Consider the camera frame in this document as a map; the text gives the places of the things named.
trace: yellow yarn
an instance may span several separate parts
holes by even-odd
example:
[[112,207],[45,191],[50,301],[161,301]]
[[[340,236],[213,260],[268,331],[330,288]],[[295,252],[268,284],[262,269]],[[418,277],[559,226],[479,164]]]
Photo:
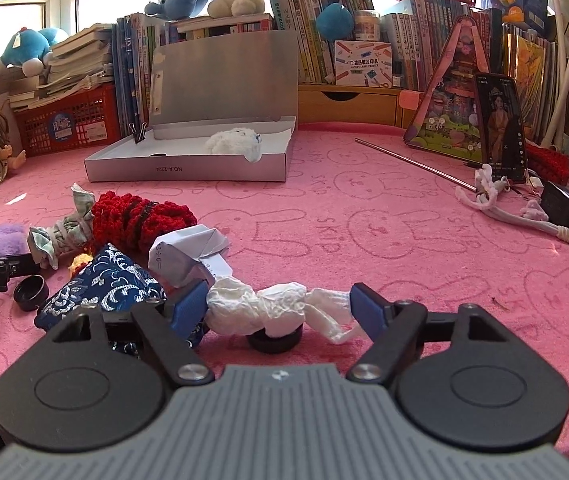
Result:
[[73,278],[78,272],[80,272],[80,266],[84,267],[84,264],[88,264],[92,260],[93,256],[90,254],[78,254],[78,256],[73,259],[71,265],[69,266],[69,276]]

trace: white cardboard box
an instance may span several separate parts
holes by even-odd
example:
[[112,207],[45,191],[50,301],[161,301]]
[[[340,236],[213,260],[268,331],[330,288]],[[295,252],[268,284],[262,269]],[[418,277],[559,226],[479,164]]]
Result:
[[[284,182],[298,113],[294,31],[229,34],[155,49],[146,138],[129,136],[85,159],[91,182]],[[261,134],[262,157],[209,155],[205,141],[242,126]]]

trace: green wrapped item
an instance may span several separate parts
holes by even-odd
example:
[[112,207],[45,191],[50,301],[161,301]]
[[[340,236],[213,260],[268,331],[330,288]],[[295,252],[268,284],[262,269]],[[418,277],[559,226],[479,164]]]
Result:
[[34,262],[41,267],[58,269],[62,254],[77,252],[93,238],[93,215],[91,208],[96,203],[93,193],[78,184],[71,186],[75,211],[53,227],[31,227],[27,244]]

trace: pink triangular card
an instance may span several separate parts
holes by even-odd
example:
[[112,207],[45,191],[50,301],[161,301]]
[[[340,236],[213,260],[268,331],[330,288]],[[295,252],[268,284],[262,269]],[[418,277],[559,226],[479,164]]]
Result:
[[476,22],[470,16],[458,17],[404,141],[415,148],[482,162],[473,75],[488,71]]

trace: gray ribbed plastic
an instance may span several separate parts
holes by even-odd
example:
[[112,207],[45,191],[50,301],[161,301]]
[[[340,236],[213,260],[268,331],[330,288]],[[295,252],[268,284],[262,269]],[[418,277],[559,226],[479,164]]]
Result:
[[408,423],[381,386],[334,365],[228,366],[181,388],[148,428],[117,446],[48,455],[12,445],[0,480],[569,480],[543,446],[481,456]]

